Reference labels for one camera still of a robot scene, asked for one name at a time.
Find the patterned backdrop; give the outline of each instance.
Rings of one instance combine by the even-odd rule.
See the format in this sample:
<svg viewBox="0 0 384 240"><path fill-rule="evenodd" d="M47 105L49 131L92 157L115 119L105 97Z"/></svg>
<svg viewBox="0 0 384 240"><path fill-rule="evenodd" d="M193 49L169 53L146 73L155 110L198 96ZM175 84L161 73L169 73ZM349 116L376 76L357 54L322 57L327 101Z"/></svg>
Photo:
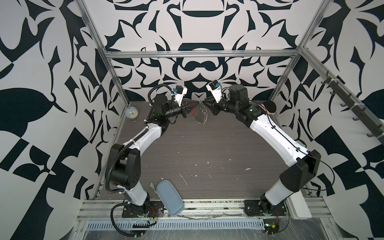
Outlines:
<svg viewBox="0 0 384 240"><path fill-rule="evenodd" d="M1 239L68 239L124 103L72 0L0 11Z"/></svg>
<svg viewBox="0 0 384 240"><path fill-rule="evenodd" d="M86 0L108 51L295 49L320 0ZM289 57L114 59L130 101L159 83L210 95L205 85L243 84L268 99Z"/></svg>
<svg viewBox="0 0 384 240"><path fill-rule="evenodd" d="M384 119L384 3L335 0L308 44L313 52L379 118ZM293 139L320 152L335 171L323 196L343 237L384 237L384 146L301 58L276 99L278 119ZM331 186L320 164L314 189Z"/></svg>

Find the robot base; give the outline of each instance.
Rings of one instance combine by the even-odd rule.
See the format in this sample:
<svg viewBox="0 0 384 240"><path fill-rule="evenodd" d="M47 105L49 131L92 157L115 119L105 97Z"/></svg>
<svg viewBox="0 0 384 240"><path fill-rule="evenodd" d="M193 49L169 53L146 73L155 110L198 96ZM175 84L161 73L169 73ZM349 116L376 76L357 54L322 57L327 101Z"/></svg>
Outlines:
<svg viewBox="0 0 384 240"><path fill-rule="evenodd" d="M244 201L244 212L249 217L254 216L285 216L286 208L284 201L280 202L276 206L266 207L264 200L245 200Z"/></svg>
<svg viewBox="0 0 384 240"><path fill-rule="evenodd" d="M145 199L145 202L142 206L137 206L134 204L129 204L125 206L121 217L133 218L133 217L143 216L147 214L148 211L149 211L148 217L156 217L159 212L161 213L164 212L163 209L164 209L164 204L161 201L150 201L149 194L147 194L147 198Z"/></svg>

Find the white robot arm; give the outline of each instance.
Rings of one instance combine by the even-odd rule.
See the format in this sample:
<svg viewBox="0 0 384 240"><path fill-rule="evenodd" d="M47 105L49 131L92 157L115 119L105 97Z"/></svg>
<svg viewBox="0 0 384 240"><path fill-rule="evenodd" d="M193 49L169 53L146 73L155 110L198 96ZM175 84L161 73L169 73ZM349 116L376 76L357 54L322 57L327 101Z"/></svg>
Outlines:
<svg viewBox="0 0 384 240"><path fill-rule="evenodd" d="M280 179L260 197L259 206L245 209L245 213L249 216L260 212L271 213L277 205L282 204L295 192L299 192L316 176L320 154L316 150L308 151L288 136L269 118L264 107L251 105L247 89L243 85L230 86L228 99L224 98L223 93L215 92L218 89L221 90L217 81L209 83L207 89L212 92L213 96L206 98L203 103L212 111L213 115L217 115L220 111L235 114L239 121L262 136L289 167L280 174ZM276 105L271 101L267 101L267 103L271 108L267 108L267 110L275 112Z"/></svg>
<svg viewBox="0 0 384 240"><path fill-rule="evenodd" d="M172 100L168 100L164 95L157 95L154 102L150 101L152 108L145 120L145 128L123 145L114 144L112 146L105 172L107 192L124 194L136 210L137 215L147 212L149 202L149 195L139 182L141 155L156 139L164 134L170 123L170 117L182 115L186 118L186 115L201 103L195 100L183 99L183 96L187 93L186 87L176 86L175 89L171 89L165 84L160 84L151 89L148 98L150 99L150 94L154 89L162 86L171 91ZM120 162L120 160L124 159L127 159L126 164ZM113 182L117 189L111 190L109 188L110 182Z"/></svg>

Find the clock face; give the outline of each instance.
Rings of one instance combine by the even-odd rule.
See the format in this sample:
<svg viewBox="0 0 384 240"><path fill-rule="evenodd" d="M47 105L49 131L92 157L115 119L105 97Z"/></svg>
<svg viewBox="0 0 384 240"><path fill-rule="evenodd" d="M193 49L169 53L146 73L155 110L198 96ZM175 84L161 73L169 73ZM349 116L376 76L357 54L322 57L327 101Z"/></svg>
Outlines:
<svg viewBox="0 0 384 240"><path fill-rule="evenodd" d="M139 111L135 107L128 107L125 110L125 116L129 119L135 119L139 115Z"/></svg>
<svg viewBox="0 0 384 240"><path fill-rule="evenodd" d="M138 112L137 110L135 110L135 109L133 109L133 110L131 110L131 111L129 112L129 118L130 118L130 119L134 119L134 118L136 118L138 115L139 115L139 112Z"/></svg>

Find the wooden table surface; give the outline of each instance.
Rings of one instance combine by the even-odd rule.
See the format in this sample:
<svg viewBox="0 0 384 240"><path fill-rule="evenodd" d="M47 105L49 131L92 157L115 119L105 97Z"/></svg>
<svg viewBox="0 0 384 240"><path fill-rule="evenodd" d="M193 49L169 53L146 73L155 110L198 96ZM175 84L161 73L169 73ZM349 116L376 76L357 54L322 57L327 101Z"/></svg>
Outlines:
<svg viewBox="0 0 384 240"><path fill-rule="evenodd" d="M126 119L119 144L143 129L150 110L146 102L132 106L141 118ZM213 116L209 111L202 126L191 114L169 125L141 156L140 182L151 198L158 196L149 184L156 186L162 179L168 179L184 199L251 198L265 193L287 168L277 152L233 114ZM103 190L99 199L122 199L122 195Z"/></svg>

